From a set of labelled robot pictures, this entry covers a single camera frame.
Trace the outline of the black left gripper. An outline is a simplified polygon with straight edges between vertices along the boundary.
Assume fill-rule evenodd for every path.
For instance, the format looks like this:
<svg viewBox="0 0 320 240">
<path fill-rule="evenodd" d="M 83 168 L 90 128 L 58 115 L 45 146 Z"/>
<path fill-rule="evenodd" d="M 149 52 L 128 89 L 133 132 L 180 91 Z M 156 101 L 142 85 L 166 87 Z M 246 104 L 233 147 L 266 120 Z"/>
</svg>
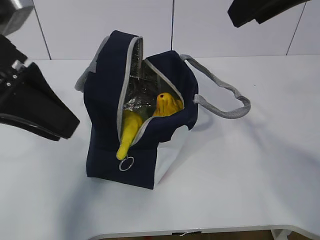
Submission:
<svg viewBox="0 0 320 240">
<path fill-rule="evenodd" d="M 69 139 L 80 120 L 61 101 L 34 62 L 0 35 L 0 123 L 52 141 Z"/>
</svg>

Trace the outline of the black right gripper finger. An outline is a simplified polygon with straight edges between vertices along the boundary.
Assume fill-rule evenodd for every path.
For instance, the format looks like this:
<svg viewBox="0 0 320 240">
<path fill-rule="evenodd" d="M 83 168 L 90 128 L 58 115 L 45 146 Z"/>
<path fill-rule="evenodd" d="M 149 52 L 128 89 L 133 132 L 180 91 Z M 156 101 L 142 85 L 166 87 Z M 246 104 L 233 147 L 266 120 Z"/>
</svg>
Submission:
<svg viewBox="0 0 320 240">
<path fill-rule="evenodd" d="M 262 24 L 288 9 L 306 2 L 308 2 L 308 0 L 268 0 L 256 13 L 255 20 L 259 24 Z"/>
<path fill-rule="evenodd" d="M 227 13 L 235 27 L 241 27 L 252 20 L 259 24 L 278 15 L 282 0 L 234 0 Z"/>
</svg>

